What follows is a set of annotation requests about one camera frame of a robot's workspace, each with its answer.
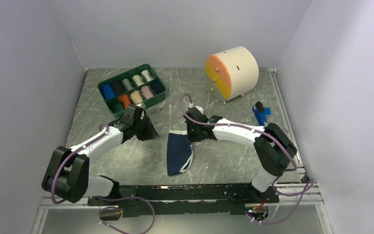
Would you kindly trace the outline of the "orange cream underwear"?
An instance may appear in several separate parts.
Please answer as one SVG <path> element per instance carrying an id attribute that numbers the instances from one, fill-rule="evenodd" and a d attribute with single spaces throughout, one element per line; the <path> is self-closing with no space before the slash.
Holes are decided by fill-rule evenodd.
<path id="1" fill-rule="evenodd" d="M 128 94 L 123 94 L 119 96 L 118 100 L 120 101 L 124 110 L 126 110 L 129 105 L 132 105 L 131 98 Z"/>

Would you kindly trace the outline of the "navy white underwear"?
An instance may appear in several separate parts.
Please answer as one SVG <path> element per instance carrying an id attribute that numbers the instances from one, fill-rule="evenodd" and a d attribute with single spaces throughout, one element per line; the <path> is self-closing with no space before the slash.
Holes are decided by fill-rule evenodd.
<path id="1" fill-rule="evenodd" d="M 170 130 L 167 142 L 167 174 L 175 176 L 187 171 L 194 157 L 193 144 L 187 131 Z"/>

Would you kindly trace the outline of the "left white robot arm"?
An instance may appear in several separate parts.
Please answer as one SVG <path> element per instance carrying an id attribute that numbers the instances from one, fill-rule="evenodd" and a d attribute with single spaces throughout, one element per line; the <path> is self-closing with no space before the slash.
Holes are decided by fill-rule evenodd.
<path id="1" fill-rule="evenodd" d="M 102 124 L 99 132 L 84 142 L 57 147 L 44 174 L 43 190 L 51 194 L 54 204 L 76 203 L 85 196 L 115 204 L 120 198 L 119 182 L 102 175 L 90 176 L 90 165 L 134 136 L 145 141 L 158 137 L 158 133 L 145 109 L 132 104 L 119 119 Z"/>

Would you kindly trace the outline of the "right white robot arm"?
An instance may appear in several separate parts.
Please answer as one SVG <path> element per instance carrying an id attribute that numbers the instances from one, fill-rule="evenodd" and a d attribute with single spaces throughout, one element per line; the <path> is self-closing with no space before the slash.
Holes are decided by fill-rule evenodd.
<path id="1" fill-rule="evenodd" d="M 262 201 L 267 195 L 267 189 L 284 172 L 297 169 L 294 161 L 297 148 L 277 124 L 250 126 L 221 116 L 207 118 L 197 107 L 189 108 L 184 113 L 184 118 L 191 142 L 225 140 L 255 149 L 261 168 L 248 189 L 248 196 L 254 202 Z"/>

